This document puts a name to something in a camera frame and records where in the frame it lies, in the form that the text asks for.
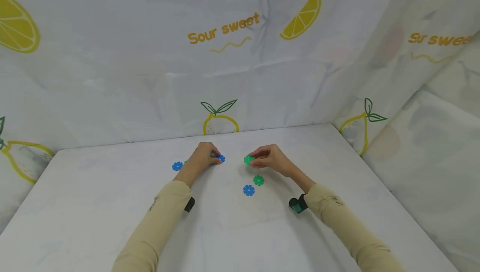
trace person's right hand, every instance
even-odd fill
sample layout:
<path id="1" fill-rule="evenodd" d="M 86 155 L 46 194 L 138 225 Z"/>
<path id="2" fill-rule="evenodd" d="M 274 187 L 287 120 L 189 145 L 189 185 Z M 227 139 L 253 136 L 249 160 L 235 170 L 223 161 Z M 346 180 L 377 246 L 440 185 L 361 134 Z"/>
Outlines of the person's right hand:
<path id="1" fill-rule="evenodd" d="M 291 177 L 298 170 L 297 166 L 275 144 L 259 147 L 249 155 L 255 157 L 253 161 L 250 161 L 253 168 L 269 167 L 285 177 Z"/>

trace wavy yellow line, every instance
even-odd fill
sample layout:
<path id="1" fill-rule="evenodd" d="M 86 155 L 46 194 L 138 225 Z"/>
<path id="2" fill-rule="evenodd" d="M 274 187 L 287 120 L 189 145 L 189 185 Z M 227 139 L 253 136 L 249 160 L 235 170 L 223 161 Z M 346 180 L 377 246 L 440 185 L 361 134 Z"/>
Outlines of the wavy yellow line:
<path id="1" fill-rule="evenodd" d="M 416 59 L 419 59 L 419 58 L 422 58 L 422 57 L 425 57 L 428 61 L 430 61 L 431 63 L 441 63 L 442 61 L 444 60 L 447 60 L 449 58 L 453 58 L 453 55 L 449 55 L 441 60 L 435 60 L 433 59 L 432 57 L 430 57 L 430 55 L 427 55 L 427 54 L 419 54 L 417 56 L 413 56 L 413 52 L 410 52 L 410 56 L 412 58 L 412 60 L 416 60 Z"/>
<path id="2" fill-rule="evenodd" d="M 243 43 L 248 41 L 248 40 L 252 40 L 252 38 L 249 35 L 247 35 L 247 37 L 244 38 L 243 41 L 241 41 L 240 44 L 238 44 L 238 45 L 234 42 L 229 41 L 220 50 L 210 49 L 210 51 L 211 52 L 216 52 L 216 53 L 222 53 L 223 51 L 225 51 L 225 48 L 227 48 L 228 45 L 232 45 L 233 47 L 238 48 L 238 47 L 241 47 L 241 45 L 243 45 Z"/>

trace finger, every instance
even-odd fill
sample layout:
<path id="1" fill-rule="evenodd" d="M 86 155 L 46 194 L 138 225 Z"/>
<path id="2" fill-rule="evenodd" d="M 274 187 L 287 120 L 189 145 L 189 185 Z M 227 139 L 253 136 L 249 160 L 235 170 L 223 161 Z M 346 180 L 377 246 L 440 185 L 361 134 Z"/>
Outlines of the finger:
<path id="1" fill-rule="evenodd" d="M 262 165 L 255 165 L 255 166 L 252 166 L 252 168 L 254 169 L 261 169 L 261 168 L 265 168 L 266 166 L 262 166 Z"/>
<path id="2" fill-rule="evenodd" d="M 256 157 L 256 156 L 259 156 L 263 153 L 268 152 L 269 149 L 270 149 L 270 146 L 261 146 L 261 147 L 258 147 L 255 151 L 250 152 L 248 155 Z"/>
<path id="3" fill-rule="evenodd" d="M 211 162 L 212 164 L 222 164 L 222 161 L 221 161 L 220 158 L 212 158 L 212 159 L 210 160 L 210 162 Z"/>
<path id="4" fill-rule="evenodd" d="M 255 167 L 255 166 L 267 166 L 267 159 L 265 158 L 257 158 L 257 159 L 254 159 L 253 161 L 250 161 L 250 165 L 252 167 Z"/>
<path id="5" fill-rule="evenodd" d="M 215 153 L 215 155 L 220 156 L 222 153 L 220 153 L 220 151 L 218 151 L 217 147 L 215 147 L 214 144 L 212 144 L 212 143 L 210 143 L 210 144 L 211 144 L 212 152 Z"/>

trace green snowflake block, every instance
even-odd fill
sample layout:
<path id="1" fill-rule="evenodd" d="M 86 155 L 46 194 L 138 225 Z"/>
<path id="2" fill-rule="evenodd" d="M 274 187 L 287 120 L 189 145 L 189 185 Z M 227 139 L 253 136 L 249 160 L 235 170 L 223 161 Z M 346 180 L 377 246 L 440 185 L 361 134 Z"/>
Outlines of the green snowflake block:
<path id="1" fill-rule="evenodd" d="M 265 179 L 260 175 L 257 175 L 253 178 L 253 183 L 256 184 L 257 186 L 263 185 L 264 182 L 265 182 Z"/>
<path id="2" fill-rule="evenodd" d="M 254 159 L 255 159 L 255 157 L 247 155 L 247 156 L 245 156 L 245 157 L 243 158 L 243 162 L 245 162 L 245 164 L 246 164 L 247 166 L 249 166 L 249 165 L 250 165 L 250 161 L 253 161 Z"/>

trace hand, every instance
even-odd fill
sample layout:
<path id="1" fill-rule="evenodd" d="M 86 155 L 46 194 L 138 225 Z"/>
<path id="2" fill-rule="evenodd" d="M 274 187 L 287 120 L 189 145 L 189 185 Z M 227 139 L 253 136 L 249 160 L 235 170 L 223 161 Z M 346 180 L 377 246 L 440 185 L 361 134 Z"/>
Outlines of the hand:
<path id="1" fill-rule="evenodd" d="M 253 161 L 250 161 L 253 168 L 270 167 L 285 177 L 291 177 L 299 171 L 299 168 L 275 144 L 259 147 L 249 155 L 255 157 Z"/>
<path id="2" fill-rule="evenodd" d="M 211 154 L 219 156 L 220 152 L 211 142 L 199 143 L 193 154 L 187 160 L 186 164 L 180 169 L 180 172 L 173 180 L 183 181 L 187 186 L 192 187 L 193 182 L 203 170 L 210 164 L 221 164 L 218 158 L 211 157 Z"/>
<path id="3" fill-rule="evenodd" d="M 187 160 L 187 163 L 182 168 L 195 168 L 198 173 L 205 170 L 210 164 L 221 164 L 222 161 L 218 158 L 211 157 L 214 153 L 215 156 L 220 155 L 217 147 L 211 142 L 199 143 L 193 154 Z"/>

